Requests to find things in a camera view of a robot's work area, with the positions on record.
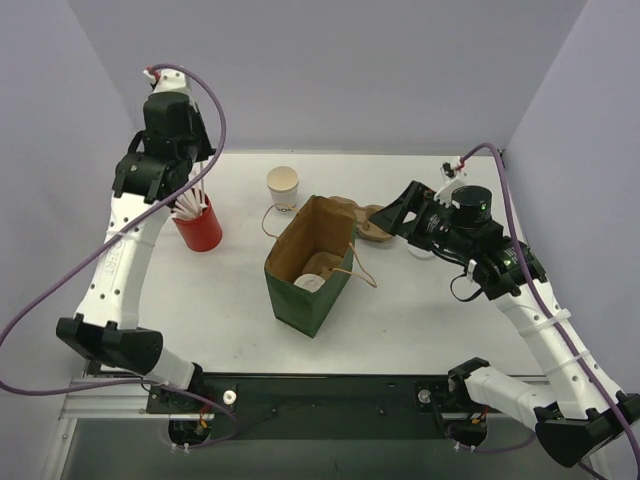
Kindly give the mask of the green paper takeout bag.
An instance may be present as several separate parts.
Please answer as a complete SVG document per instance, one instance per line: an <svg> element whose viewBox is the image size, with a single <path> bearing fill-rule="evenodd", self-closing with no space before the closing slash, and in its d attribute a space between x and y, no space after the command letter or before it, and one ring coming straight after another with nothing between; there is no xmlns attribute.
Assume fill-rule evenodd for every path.
<svg viewBox="0 0 640 480"><path fill-rule="evenodd" d="M274 240L264 273L277 320L313 338L351 278L375 288L356 250L356 216L337 201L312 196L298 208L274 204L294 214Z"/></svg>

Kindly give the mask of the brown pulp cup carrier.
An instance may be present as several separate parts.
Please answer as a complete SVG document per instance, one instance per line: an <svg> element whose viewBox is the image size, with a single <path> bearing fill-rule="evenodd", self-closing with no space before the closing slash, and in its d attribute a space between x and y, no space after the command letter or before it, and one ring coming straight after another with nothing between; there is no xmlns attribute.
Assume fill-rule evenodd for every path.
<svg viewBox="0 0 640 480"><path fill-rule="evenodd" d="M325 280L328 280L332 275L332 271L338 268L342 261L343 258L341 256L334 255L330 252L317 252L309 258L302 269L302 273L317 274Z"/></svg>

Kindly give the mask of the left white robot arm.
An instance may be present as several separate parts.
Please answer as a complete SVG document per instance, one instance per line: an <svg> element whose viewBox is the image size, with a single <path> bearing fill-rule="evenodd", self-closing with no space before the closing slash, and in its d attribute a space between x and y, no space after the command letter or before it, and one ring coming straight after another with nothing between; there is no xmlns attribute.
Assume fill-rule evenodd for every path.
<svg viewBox="0 0 640 480"><path fill-rule="evenodd" d="M145 127L115 168L106 250L71 318L56 335L89 361L169 385L183 411L204 402L197 367L170 352L161 333L140 327L143 283L156 240L170 210L165 199L189 180L193 165L212 152L200 113L189 95L151 94L143 105Z"/></svg>

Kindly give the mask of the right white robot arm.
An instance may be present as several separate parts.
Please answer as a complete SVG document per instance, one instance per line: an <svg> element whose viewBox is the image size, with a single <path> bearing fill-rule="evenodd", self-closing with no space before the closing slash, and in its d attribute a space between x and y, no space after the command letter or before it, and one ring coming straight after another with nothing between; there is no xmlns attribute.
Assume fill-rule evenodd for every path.
<svg viewBox="0 0 640 480"><path fill-rule="evenodd" d="M450 203L413 181L370 221L408 244L463 266L513 324L547 379L535 388L473 358L449 372L461 401L492 407L536 433L546 453L571 468L639 420L639 396L613 381L556 302L540 262L491 215L492 193L467 185Z"/></svg>

